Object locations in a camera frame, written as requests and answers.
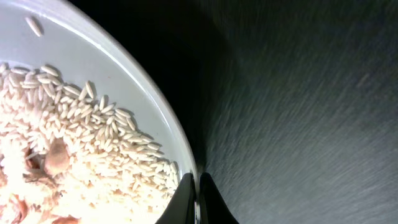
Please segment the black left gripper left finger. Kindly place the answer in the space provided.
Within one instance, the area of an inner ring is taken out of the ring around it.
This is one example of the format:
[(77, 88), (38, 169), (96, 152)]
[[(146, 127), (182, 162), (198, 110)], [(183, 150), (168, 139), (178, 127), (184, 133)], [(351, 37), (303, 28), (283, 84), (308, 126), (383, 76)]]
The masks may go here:
[(186, 173), (156, 224), (195, 224), (195, 199), (193, 174)]

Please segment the grey plate with food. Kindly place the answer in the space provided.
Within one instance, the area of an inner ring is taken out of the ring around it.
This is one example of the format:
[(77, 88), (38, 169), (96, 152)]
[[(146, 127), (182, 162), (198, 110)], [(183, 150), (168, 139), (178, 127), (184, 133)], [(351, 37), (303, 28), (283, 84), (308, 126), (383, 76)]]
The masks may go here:
[(66, 1), (1, 2), (1, 222), (156, 223), (196, 167), (139, 64)]

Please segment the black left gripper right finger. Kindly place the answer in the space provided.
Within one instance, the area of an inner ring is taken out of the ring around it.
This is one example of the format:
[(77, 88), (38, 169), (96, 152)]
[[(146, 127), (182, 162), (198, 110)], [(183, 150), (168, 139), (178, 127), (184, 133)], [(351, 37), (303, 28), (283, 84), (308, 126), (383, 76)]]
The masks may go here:
[(207, 172), (200, 176), (199, 202), (201, 224), (239, 224)]

